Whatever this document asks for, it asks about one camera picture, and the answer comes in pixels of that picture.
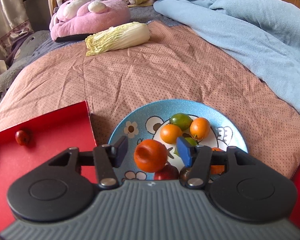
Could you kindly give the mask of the green tomato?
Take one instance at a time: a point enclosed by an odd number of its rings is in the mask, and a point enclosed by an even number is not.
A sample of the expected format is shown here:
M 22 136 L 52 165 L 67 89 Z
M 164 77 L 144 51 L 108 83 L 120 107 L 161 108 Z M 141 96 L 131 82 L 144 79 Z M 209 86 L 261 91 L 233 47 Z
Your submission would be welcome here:
M 198 142 L 196 140 L 194 140 L 192 137 L 183 137 L 183 139 L 185 139 L 191 146 L 198 145 Z M 177 146 L 175 146 L 174 154 L 176 154 L 177 156 L 179 156 L 179 152 L 178 152 L 178 147 Z
M 177 113 L 170 117 L 170 124 L 178 126 L 182 131 L 187 130 L 193 122 L 193 119 L 184 113 Z

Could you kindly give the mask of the orange tomato left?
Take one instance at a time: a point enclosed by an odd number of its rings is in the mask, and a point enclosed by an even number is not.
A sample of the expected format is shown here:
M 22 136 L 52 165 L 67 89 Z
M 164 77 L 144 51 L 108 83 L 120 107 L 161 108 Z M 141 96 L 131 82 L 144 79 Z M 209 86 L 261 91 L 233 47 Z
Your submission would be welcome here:
M 160 130 L 160 137 L 167 144 L 175 144 L 181 136 L 182 130 L 174 124 L 167 124 Z

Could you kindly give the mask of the orange tomato right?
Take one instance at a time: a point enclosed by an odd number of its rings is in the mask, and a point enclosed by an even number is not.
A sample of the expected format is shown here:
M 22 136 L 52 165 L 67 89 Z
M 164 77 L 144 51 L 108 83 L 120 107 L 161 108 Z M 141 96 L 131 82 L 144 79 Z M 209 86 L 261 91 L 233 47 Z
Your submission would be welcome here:
M 206 118 L 196 118 L 190 126 L 190 134 L 195 140 L 201 141 L 209 135 L 210 128 L 210 122 Z

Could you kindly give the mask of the orange mandarin fruit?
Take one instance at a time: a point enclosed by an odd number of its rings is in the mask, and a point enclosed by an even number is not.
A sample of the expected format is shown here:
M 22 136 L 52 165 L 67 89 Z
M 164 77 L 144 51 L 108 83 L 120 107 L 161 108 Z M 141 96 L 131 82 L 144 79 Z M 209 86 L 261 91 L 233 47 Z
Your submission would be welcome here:
M 147 173 L 155 173 L 164 168 L 168 158 L 168 150 L 162 143 L 146 139 L 139 143 L 134 150 L 136 166 Z

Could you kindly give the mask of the orange tomato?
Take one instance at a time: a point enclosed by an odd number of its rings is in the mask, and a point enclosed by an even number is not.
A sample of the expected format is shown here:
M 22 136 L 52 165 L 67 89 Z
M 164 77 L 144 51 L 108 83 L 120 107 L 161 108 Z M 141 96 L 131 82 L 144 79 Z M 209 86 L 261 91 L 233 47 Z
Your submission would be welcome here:
M 201 141 L 209 135 L 210 128 L 210 122 L 206 118 L 196 118 L 190 126 L 190 134 L 195 140 Z
M 181 136 L 182 130 L 174 124 L 167 124 L 160 130 L 160 137 L 167 144 L 175 144 Z

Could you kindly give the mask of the grey plush toy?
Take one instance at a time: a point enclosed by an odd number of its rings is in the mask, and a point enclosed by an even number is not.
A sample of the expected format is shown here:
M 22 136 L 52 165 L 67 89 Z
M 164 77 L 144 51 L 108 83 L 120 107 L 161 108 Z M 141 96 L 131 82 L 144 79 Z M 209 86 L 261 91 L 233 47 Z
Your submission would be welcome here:
M 40 50 L 50 38 L 48 30 L 40 30 L 32 33 L 24 40 L 8 62 L 6 72 L 0 75 L 0 93 L 5 93 L 18 74 L 42 54 Z

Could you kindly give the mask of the floral curtain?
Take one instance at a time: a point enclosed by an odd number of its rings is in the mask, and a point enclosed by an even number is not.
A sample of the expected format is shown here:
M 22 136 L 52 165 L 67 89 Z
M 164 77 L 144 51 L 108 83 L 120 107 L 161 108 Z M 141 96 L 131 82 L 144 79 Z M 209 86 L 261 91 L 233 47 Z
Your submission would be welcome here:
M 33 32 L 23 0 L 0 0 L 0 51 L 8 57 L 18 37 Z

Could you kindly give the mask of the red apple-like fruit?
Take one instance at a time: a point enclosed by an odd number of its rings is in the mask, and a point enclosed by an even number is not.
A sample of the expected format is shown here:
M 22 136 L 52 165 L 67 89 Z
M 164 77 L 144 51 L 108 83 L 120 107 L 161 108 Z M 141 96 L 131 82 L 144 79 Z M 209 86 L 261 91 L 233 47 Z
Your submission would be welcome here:
M 154 174 L 154 180 L 177 180 L 179 179 L 179 171 L 173 165 L 165 165 L 164 168 Z

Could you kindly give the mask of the blue cartoon plate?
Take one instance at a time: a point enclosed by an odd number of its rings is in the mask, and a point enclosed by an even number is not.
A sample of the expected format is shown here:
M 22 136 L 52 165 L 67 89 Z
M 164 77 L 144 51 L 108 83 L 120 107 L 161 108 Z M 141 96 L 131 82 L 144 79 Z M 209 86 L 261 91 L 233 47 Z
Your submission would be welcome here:
M 127 115 L 115 128 L 109 143 L 114 144 L 122 136 L 128 138 L 128 151 L 123 163 L 116 168 L 115 174 L 119 182 L 128 180 L 152 180 L 153 173 L 140 170 L 134 161 L 136 146 L 147 139 L 153 139 L 165 145 L 169 151 L 167 162 L 181 170 L 182 159 L 175 154 L 175 144 L 167 144 L 160 137 L 161 129 L 169 123 L 174 114 L 187 114 L 191 119 L 206 118 L 211 125 L 209 136 L 199 142 L 200 145 L 217 147 L 226 150 L 228 146 L 236 146 L 247 152 L 245 141 L 234 124 L 217 110 L 199 102 L 168 99 L 146 104 Z

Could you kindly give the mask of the small red fruit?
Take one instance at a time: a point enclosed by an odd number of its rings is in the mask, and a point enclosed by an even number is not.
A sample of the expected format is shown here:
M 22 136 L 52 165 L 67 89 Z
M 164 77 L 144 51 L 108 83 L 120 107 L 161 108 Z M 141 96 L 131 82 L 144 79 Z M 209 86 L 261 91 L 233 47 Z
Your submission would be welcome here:
M 20 146 L 27 146 L 30 143 L 31 136 L 24 130 L 18 130 L 15 133 L 15 140 Z

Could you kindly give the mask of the pink dotted quilt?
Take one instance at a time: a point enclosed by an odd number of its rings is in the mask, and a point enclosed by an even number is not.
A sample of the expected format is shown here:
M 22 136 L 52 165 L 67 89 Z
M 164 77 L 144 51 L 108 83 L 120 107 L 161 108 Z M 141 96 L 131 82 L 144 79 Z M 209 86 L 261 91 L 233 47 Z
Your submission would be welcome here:
M 95 138 L 106 142 L 131 111 L 163 99 L 204 103 L 242 133 L 248 151 L 286 177 L 294 173 L 300 117 L 247 68 L 189 28 L 149 24 L 146 44 L 87 56 L 78 42 L 26 66 L 0 103 L 0 131 L 86 101 Z

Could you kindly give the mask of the light blue blanket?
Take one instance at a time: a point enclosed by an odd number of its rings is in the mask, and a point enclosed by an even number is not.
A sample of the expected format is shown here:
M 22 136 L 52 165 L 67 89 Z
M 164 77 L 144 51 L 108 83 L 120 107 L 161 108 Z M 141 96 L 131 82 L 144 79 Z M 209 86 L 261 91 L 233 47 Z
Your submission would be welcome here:
M 281 0 L 157 0 L 156 12 L 221 48 L 300 114 L 300 9 Z

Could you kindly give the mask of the red shallow box tray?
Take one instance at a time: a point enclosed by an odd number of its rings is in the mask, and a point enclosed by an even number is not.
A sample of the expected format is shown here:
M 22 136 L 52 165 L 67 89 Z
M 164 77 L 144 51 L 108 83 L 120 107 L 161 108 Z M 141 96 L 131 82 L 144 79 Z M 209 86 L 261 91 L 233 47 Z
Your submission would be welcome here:
M 15 133 L 31 136 L 20 146 Z M 97 145 L 86 101 L 27 120 L 0 132 L 0 231 L 14 222 L 7 203 L 9 186 L 37 166 L 69 147 L 90 151 Z

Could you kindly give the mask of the orange mandarin with stem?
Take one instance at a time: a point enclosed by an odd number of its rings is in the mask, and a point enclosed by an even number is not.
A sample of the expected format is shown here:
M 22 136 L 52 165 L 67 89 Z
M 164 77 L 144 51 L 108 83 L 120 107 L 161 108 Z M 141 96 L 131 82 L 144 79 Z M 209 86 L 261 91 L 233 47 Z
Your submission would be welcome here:
M 213 151 L 217 152 L 223 152 L 222 149 L 214 147 L 212 148 Z M 225 165 L 211 165 L 210 166 L 210 174 L 215 175 L 215 174 L 221 174 L 225 171 Z

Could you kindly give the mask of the pink plush cushion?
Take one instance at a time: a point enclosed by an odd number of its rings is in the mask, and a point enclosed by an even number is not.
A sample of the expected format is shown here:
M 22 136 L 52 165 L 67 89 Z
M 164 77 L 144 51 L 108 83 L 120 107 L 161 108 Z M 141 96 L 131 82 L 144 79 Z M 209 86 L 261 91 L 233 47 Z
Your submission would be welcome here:
M 124 0 L 57 0 L 57 5 L 49 25 L 55 42 L 85 39 L 131 18 Z

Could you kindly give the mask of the dark tomato on plate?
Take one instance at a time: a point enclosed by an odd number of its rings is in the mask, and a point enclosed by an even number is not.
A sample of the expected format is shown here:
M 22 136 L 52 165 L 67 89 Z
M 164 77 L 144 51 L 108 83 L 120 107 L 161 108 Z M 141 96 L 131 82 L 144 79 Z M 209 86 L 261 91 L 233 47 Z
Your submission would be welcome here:
M 191 167 L 183 167 L 179 172 L 179 180 L 181 183 L 186 183 L 188 181 L 189 174 L 191 172 Z

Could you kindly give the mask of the napa cabbage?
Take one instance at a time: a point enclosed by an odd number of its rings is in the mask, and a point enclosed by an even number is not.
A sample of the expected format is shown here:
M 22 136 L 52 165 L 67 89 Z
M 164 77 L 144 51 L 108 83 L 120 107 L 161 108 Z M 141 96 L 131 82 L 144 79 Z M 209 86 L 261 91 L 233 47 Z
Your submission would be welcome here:
M 130 22 L 88 36 L 85 39 L 87 46 L 85 55 L 94 56 L 107 51 L 126 49 L 146 43 L 149 39 L 147 24 Z

